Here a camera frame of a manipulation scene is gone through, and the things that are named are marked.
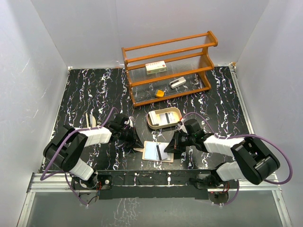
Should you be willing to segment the stack of cards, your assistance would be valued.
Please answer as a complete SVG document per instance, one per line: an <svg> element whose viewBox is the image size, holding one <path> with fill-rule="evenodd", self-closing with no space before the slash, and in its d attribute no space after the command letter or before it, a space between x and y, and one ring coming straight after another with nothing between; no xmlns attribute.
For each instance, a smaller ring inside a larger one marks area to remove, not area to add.
<svg viewBox="0 0 303 227"><path fill-rule="evenodd" d="M159 126L159 120L157 118L157 115L156 115L155 111L150 111L149 116L150 116L150 119L151 119L152 126Z"/></svg>

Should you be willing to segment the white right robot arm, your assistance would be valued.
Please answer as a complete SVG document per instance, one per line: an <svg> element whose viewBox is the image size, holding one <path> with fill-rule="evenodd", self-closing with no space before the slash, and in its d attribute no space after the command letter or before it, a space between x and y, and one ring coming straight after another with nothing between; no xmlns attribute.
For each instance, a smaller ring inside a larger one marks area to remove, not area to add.
<svg viewBox="0 0 303 227"><path fill-rule="evenodd" d="M196 119L181 120L164 152L183 153L191 146L204 153L217 153L235 159L234 162L218 165L209 176L218 188L230 180L239 179L258 185L280 167L277 157L261 139L249 136L221 139L213 133L206 133Z"/></svg>

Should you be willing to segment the credit card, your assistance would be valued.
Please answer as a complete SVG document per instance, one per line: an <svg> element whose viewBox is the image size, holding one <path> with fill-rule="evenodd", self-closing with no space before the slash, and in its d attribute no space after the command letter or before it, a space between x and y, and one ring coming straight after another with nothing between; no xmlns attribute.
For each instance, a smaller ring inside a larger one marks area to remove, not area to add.
<svg viewBox="0 0 303 227"><path fill-rule="evenodd" d="M156 145L156 152L159 161L168 159L168 154L165 152L165 148L167 147L166 143L158 143Z"/></svg>

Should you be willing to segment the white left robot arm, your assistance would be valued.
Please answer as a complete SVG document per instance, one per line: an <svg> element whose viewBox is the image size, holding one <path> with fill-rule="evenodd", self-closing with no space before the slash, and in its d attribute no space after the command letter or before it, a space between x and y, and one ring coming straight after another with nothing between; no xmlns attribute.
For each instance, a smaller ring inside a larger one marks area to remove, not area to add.
<svg viewBox="0 0 303 227"><path fill-rule="evenodd" d="M88 189L94 188L98 177L80 157L85 147L120 140L127 148L144 148L131 117L118 113L111 121L93 128L63 126L43 151L50 165L81 179Z"/></svg>

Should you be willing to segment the cream leather card holder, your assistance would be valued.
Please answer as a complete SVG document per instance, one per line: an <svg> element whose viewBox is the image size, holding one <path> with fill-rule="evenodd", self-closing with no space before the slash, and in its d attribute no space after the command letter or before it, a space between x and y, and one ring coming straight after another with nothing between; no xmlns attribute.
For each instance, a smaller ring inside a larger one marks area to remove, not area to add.
<svg viewBox="0 0 303 227"><path fill-rule="evenodd" d="M166 142L145 141L144 148L134 148L134 150L143 154L142 160L173 163L174 154L164 151L167 146Z"/></svg>

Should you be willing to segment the beige oval tray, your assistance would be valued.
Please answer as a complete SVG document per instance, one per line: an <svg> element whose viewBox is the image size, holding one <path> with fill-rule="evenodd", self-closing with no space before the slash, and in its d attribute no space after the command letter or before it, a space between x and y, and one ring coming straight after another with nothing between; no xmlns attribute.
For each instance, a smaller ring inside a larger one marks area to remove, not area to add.
<svg viewBox="0 0 303 227"><path fill-rule="evenodd" d="M176 126L182 118L181 112L176 107L169 107L147 113L147 124L153 129L163 129Z"/></svg>

